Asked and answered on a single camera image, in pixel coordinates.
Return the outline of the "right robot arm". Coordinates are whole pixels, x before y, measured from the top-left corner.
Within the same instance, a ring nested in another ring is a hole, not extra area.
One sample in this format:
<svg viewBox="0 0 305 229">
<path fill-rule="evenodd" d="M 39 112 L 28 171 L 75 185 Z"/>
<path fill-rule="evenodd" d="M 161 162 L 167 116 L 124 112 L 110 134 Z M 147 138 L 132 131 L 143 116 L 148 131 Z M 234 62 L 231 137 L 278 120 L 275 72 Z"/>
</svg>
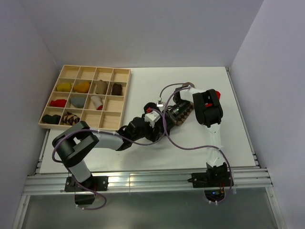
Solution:
<svg viewBox="0 0 305 229">
<path fill-rule="evenodd" d="M 168 124 L 170 119 L 176 115 L 175 112 L 167 112 L 169 101 L 188 102 L 193 106 L 197 122 L 207 131 L 206 136 L 210 145 L 196 146 L 186 148 L 176 144 L 169 136 Z M 233 185 L 232 169 L 228 159 L 221 150 L 220 127 L 223 117 L 223 109 L 221 107 L 216 90 L 209 89 L 207 91 L 199 90 L 189 86 L 182 86 L 175 89 L 172 95 L 165 103 L 162 122 L 164 133 L 168 140 L 177 148 L 182 150 L 206 150 L 206 167 L 202 178 L 192 178 L 189 180 L 195 187 L 203 185 L 204 187 L 228 187 Z"/>
</svg>

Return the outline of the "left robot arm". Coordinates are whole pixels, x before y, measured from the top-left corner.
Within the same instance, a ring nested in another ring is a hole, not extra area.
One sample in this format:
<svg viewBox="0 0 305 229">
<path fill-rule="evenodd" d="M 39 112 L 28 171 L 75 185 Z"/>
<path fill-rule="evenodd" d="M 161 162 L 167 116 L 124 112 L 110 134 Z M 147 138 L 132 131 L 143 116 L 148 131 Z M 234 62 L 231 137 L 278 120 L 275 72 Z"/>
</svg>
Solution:
<svg viewBox="0 0 305 229">
<path fill-rule="evenodd" d="M 66 167 L 77 187 L 88 190 L 95 186 L 95 182 L 84 159 L 92 149 L 123 151 L 142 138 L 155 144 L 169 133 L 175 124 L 172 111 L 160 111 L 154 103 L 147 103 L 142 116 L 133 118 L 128 125 L 122 126 L 114 133 L 91 129 L 85 121 L 79 121 L 53 140 L 52 155 L 58 155 L 60 158 L 52 159 Z"/>
</svg>

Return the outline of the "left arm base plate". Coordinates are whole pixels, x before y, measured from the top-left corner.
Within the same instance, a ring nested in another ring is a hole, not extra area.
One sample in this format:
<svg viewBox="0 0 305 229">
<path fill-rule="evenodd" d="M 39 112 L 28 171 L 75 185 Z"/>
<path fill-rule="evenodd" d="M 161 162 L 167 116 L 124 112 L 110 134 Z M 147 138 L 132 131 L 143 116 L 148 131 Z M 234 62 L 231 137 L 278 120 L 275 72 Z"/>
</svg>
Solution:
<svg viewBox="0 0 305 229">
<path fill-rule="evenodd" d="M 81 191 L 106 191 L 108 188 L 107 176 L 92 176 L 81 183 L 85 188 L 80 187 L 73 177 L 67 177 L 64 191 L 81 192 Z"/>
</svg>

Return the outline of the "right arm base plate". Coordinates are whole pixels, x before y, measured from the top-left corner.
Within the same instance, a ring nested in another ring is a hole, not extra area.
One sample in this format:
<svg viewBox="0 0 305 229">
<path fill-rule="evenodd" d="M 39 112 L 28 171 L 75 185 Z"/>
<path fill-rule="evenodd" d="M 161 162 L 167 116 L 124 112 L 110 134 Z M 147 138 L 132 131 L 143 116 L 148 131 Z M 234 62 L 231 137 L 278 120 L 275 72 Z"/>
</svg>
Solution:
<svg viewBox="0 0 305 229">
<path fill-rule="evenodd" d="M 192 173 L 191 178 L 187 181 L 192 183 L 193 188 L 230 187 L 230 185 L 234 185 L 229 172 L 216 175 L 210 172 Z"/>
</svg>

